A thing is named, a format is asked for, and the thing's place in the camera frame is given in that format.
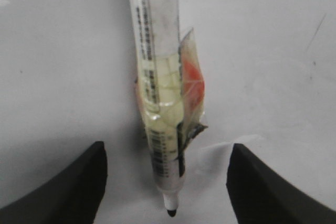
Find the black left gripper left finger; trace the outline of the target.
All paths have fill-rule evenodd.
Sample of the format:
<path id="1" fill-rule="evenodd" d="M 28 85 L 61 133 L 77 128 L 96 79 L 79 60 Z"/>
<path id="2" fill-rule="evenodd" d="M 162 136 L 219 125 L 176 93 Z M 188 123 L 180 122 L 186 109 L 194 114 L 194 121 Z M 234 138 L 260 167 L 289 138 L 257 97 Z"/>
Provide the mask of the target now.
<path id="1" fill-rule="evenodd" d="M 51 180 L 1 208 L 1 223 L 93 223 L 107 177 L 104 143 L 94 142 Z"/>

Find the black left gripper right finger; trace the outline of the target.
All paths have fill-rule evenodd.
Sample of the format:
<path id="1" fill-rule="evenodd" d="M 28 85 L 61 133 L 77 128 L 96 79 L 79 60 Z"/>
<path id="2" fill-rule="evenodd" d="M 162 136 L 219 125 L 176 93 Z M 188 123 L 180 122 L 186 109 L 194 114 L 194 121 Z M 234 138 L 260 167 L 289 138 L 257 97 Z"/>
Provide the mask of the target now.
<path id="1" fill-rule="evenodd" d="M 287 182 L 243 144 L 234 144 L 226 187 L 238 223 L 335 223 L 335 211 Z"/>

